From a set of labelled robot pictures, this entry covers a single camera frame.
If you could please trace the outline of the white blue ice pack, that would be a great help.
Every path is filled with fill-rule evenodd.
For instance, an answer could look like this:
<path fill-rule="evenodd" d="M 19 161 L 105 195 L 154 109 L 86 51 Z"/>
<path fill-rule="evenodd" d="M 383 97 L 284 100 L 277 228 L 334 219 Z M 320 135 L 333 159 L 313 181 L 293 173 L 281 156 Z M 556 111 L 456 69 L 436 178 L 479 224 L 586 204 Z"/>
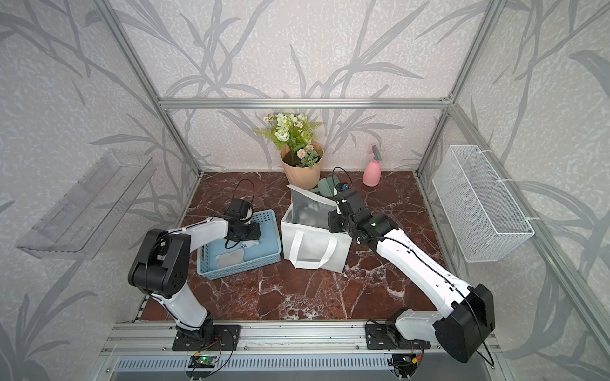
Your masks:
<path fill-rule="evenodd" d="M 244 250 L 246 250 L 246 249 L 252 248 L 252 247 L 254 247 L 254 246 L 257 246 L 257 245 L 259 245 L 259 244 L 260 244 L 260 241 L 259 241 L 259 240 L 254 240 L 254 241 L 241 241 L 241 242 L 239 243 L 238 247 L 239 247 L 240 249 L 244 249 Z"/>

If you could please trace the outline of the clear gel ice pack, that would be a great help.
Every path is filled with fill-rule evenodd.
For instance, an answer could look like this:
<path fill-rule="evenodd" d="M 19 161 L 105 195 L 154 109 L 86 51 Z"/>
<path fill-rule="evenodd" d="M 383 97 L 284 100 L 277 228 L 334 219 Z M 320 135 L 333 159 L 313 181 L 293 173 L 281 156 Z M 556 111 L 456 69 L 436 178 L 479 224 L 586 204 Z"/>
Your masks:
<path fill-rule="evenodd" d="M 238 264 L 242 264 L 244 262 L 244 250 L 238 249 L 233 252 L 226 252 L 222 255 L 218 255 L 217 260 L 217 269 L 228 268 L 231 266 L 235 266 Z"/>

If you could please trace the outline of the white insulated delivery bag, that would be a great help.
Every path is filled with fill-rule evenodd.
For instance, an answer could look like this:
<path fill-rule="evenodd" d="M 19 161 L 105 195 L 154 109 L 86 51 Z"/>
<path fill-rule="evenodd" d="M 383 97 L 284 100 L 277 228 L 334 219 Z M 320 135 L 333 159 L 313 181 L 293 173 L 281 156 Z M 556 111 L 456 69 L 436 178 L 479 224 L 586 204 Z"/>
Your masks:
<path fill-rule="evenodd" d="M 347 233 L 332 233 L 328 215 L 336 202 L 289 184 L 291 206 L 281 219 L 284 258 L 294 268 L 343 272 L 352 243 Z"/>

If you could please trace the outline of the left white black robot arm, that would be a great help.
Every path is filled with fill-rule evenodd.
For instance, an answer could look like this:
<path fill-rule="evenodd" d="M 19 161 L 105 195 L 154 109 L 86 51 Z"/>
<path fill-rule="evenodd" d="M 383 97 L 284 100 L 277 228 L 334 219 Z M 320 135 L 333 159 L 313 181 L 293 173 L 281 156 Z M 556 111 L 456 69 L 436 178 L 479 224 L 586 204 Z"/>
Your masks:
<path fill-rule="evenodd" d="M 149 230 L 128 273 L 128 283 L 153 297 L 176 320 L 179 329 L 205 336 L 211 319 L 187 285 L 190 255 L 213 241 L 256 241 L 260 227 L 252 221 L 252 203 L 230 200 L 228 210 L 176 230 Z"/>

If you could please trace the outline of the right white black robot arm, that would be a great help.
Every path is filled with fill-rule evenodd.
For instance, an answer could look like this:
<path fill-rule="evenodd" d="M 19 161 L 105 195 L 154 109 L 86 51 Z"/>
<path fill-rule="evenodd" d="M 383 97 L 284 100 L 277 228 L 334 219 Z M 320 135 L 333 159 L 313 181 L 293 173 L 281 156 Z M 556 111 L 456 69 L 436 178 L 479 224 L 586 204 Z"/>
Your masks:
<path fill-rule="evenodd" d="M 337 209 L 328 214 L 332 233 L 348 233 L 358 244 L 402 271 L 432 301 L 435 311 L 397 311 L 386 322 L 392 346 L 409 342 L 437 343 L 455 360 L 466 363 L 494 331 L 492 292 L 470 286 L 451 274 L 417 246 L 386 214 L 373 214 L 355 189 L 333 196 Z"/>

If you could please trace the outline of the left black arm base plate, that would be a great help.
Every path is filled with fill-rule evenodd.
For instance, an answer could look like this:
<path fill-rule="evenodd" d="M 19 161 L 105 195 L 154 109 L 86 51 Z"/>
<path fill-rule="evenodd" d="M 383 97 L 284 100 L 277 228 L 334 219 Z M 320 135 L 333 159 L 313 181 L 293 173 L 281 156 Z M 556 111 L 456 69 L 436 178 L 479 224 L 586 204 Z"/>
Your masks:
<path fill-rule="evenodd" d="M 206 325 L 199 330 L 176 327 L 174 352 L 234 351 L 240 337 L 240 325 Z"/>

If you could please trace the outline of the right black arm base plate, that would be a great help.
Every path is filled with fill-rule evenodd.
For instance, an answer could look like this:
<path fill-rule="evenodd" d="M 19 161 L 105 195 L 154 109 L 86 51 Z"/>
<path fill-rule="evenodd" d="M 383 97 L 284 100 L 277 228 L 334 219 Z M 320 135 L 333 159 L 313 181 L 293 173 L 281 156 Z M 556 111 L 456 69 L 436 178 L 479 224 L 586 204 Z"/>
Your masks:
<path fill-rule="evenodd" d="M 406 350 L 427 350 L 431 348 L 429 341 L 405 339 L 393 323 L 377 322 L 368 320 L 365 324 L 365 338 L 367 349 L 406 349 Z"/>

